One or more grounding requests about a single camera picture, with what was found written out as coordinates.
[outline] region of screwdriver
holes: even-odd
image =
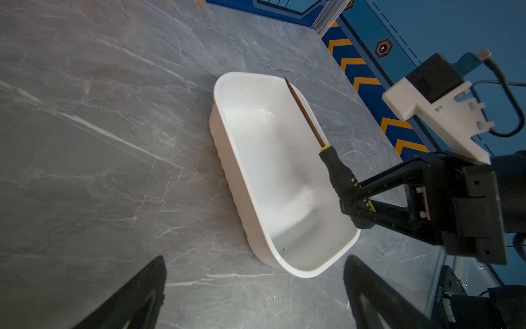
[[[352,170],[349,169],[345,164],[343,164],[343,162],[338,157],[338,153],[336,152],[335,148],[325,144],[320,134],[316,130],[314,123],[312,123],[312,120],[307,114],[307,111],[305,111],[305,108],[299,100],[298,95],[294,91],[293,87],[290,85],[289,81],[285,76],[283,76],[283,78],[285,78],[285,82],[287,83],[287,87],[289,88],[290,93],[296,101],[296,104],[298,104],[298,107],[303,113],[305,120],[309,124],[310,129],[312,130],[314,136],[320,144],[320,159],[323,161],[323,163],[325,163],[325,166],[327,167],[327,171],[329,172],[330,183],[336,191],[336,194],[338,194],[338,197],[341,199],[347,193],[356,191],[359,188],[361,188],[360,183],[356,179],[355,175],[352,173]],[[375,208],[368,199],[363,200],[363,202],[366,204],[369,210],[375,211]]]

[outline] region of gray marble surface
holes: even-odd
[[[359,179],[399,162],[313,30],[191,0],[0,9],[3,328],[69,328],[159,254],[157,328],[355,326],[343,258],[307,280],[251,252],[208,129],[221,74],[285,74]],[[435,247],[375,227],[349,253],[424,308]]]

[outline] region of blue and orange chevron strip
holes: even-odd
[[[429,152],[411,124],[398,120],[383,102],[386,89],[357,51],[360,45],[354,45],[337,22],[322,39],[402,160]]]

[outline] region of teal connector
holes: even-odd
[[[465,53],[458,62],[453,63],[453,67],[464,76],[476,69],[480,64],[482,64],[482,61],[474,53]]]

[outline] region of orange chevron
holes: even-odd
[[[342,58],[341,69],[345,72],[347,65],[367,65],[363,58]]]
[[[415,149],[417,151],[422,151],[422,152],[429,153],[429,150],[427,149],[427,147],[425,145],[412,143],[412,142],[408,142],[408,141],[403,141],[401,139],[397,140],[396,146],[394,147],[394,149],[396,150],[398,155],[401,155],[402,154],[402,150],[403,150],[404,147],[407,147],[407,148],[410,148],[410,149]]]
[[[355,77],[355,81],[352,84],[352,86],[356,89],[356,91],[358,91],[358,88],[360,87],[361,84],[364,84],[364,85],[381,85],[382,83],[380,82],[380,80],[378,80],[376,78]]]
[[[387,132],[387,126],[395,126],[395,127],[402,127],[407,129],[413,129],[411,127],[411,124],[407,121],[400,121],[396,119],[389,119],[389,118],[383,118],[382,124],[380,125],[380,128],[382,128],[383,132]]]
[[[338,40],[330,40],[329,41],[329,51],[332,54],[332,51],[334,51],[334,47],[337,46],[352,46],[352,42],[349,39],[338,39]]]

